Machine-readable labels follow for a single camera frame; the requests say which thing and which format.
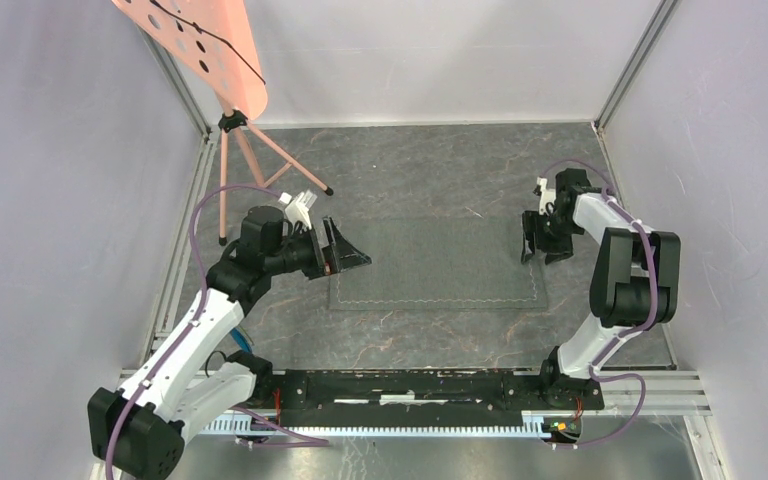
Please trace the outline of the grey cloth napkin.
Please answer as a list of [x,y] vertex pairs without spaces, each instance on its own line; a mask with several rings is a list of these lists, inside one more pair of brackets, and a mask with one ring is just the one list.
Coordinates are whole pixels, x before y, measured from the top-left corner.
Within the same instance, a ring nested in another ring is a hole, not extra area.
[[329,279],[333,310],[545,310],[540,264],[522,263],[514,217],[353,218],[341,232],[372,260]]

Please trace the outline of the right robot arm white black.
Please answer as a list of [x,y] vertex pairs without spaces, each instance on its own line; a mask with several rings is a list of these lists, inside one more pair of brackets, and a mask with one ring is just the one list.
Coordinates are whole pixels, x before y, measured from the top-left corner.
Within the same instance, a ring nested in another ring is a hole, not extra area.
[[551,408],[595,402],[604,364],[625,343],[667,323],[678,304],[681,240],[631,215],[612,188],[594,186],[583,169],[566,168],[553,181],[539,176],[536,209],[521,216],[522,263],[542,254],[547,265],[574,254],[573,238],[599,246],[589,284],[590,312],[574,335],[542,362],[537,392]]

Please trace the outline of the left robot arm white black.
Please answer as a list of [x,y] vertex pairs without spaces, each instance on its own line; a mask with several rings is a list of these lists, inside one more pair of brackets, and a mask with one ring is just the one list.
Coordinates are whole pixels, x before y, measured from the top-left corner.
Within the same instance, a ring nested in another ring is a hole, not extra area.
[[171,336],[120,387],[98,389],[88,402],[93,454],[105,475],[166,479],[186,444],[225,411],[262,407],[276,390],[271,362],[238,351],[192,386],[219,342],[270,290],[274,277],[294,272],[314,280],[371,264],[324,218],[327,244],[304,214],[271,206],[249,210],[239,237],[206,273],[203,288]]

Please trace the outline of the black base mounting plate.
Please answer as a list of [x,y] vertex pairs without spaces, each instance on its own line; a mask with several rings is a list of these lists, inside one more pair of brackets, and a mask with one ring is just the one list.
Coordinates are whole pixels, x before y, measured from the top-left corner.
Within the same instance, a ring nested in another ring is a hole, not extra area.
[[507,427],[524,412],[600,411],[592,380],[551,382],[518,369],[285,370],[241,401],[284,427]]

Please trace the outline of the pink music stand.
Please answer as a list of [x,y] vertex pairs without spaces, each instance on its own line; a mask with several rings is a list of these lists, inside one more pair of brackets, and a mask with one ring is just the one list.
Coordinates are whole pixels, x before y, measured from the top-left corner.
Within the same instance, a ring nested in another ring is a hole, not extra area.
[[[219,239],[227,234],[229,137],[234,136],[255,181],[266,190],[283,174],[295,169],[328,196],[333,189],[270,139],[254,121],[268,104],[266,80],[258,59],[249,17],[242,1],[116,1],[114,5],[174,58],[198,75],[214,92],[222,108],[220,129]],[[263,176],[251,144],[250,131],[280,155],[284,165],[271,177]]]

